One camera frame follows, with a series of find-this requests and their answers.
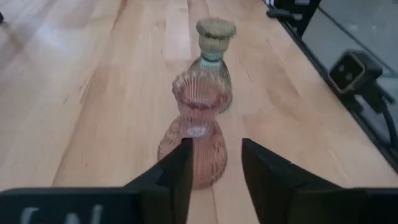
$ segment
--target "glass vase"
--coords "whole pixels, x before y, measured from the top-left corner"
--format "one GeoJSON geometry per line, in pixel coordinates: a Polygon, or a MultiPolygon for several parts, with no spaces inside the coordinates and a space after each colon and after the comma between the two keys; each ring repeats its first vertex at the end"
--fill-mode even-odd
{"type": "Polygon", "coordinates": [[[199,33],[200,57],[189,68],[201,71],[209,77],[219,77],[227,88],[228,98],[221,105],[220,113],[226,111],[232,103],[232,84],[223,55],[228,49],[229,40],[235,35],[233,23],[220,18],[209,17],[197,22],[199,33]]]}
{"type": "Polygon", "coordinates": [[[227,152],[221,128],[215,117],[228,95],[219,78],[197,72],[184,72],[173,82],[178,116],[161,140],[157,158],[161,160],[181,143],[193,139],[193,188],[214,184],[223,174],[227,152]]]}

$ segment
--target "wooden table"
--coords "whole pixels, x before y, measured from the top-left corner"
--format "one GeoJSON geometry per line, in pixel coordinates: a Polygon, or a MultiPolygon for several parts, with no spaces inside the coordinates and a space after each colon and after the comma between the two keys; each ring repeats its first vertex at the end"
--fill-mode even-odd
{"type": "Polygon", "coordinates": [[[234,21],[224,176],[189,223],[256,223],[248,137],[345,187],[398,178],[261,0],[8,0],[0,29],[0,189],[118,186],[156,162],[178,115],[171,82],[200,54],[196,21],[234,21]]]}

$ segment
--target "wood grain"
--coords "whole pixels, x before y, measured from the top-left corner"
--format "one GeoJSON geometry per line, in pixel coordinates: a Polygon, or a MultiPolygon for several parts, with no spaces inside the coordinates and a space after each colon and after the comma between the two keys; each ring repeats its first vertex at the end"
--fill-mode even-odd
{"type": "Polygon", "coordinates": [[[172,80],[199,56],[196,21],[234,21],[233,102],[217,120],[224,176],[192,193],[189,223],[257,223],[244,182],[251,138],[345,187],[398,176],[261,0],[5,0],[0,189],[119,186],[156,162],[178,115],[172,80]]]}

